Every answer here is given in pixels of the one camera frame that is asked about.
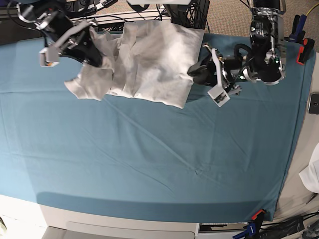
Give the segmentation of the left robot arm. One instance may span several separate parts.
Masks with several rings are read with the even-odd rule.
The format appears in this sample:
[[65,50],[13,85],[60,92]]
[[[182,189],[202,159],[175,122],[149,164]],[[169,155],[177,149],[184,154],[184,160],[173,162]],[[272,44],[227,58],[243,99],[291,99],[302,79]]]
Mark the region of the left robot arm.
[[210,54],[187,72],[194,83],[228,95],[238,95],[241,91],[238,82],[262,81],[272,86],[285,78],[286,47],[282,15],[286,12],[286,2],[251,0],[249,8],[252,14],[251,45],[236,44],[233,55],[224,57],[217,49],[204,43],[203,47]]

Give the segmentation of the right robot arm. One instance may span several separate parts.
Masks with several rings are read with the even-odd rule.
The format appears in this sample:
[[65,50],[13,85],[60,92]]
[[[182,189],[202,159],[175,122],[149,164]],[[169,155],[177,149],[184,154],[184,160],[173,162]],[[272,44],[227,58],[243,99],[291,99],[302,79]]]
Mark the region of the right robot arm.
[[69,11],[65,0],[16,0],[17,17],[20,21],[34,24],[33,30],[43,37],[49,37],[49,44],[44,40],[44,48],[39,52],[42,67],[53,67],[60,57],[72,58],[80,63],[100,67],[102,54],[95,46],[90,30],[97,25],[86,19],[73,22],[74,18],[86,15],[90,1],[84,1],[74,11]]

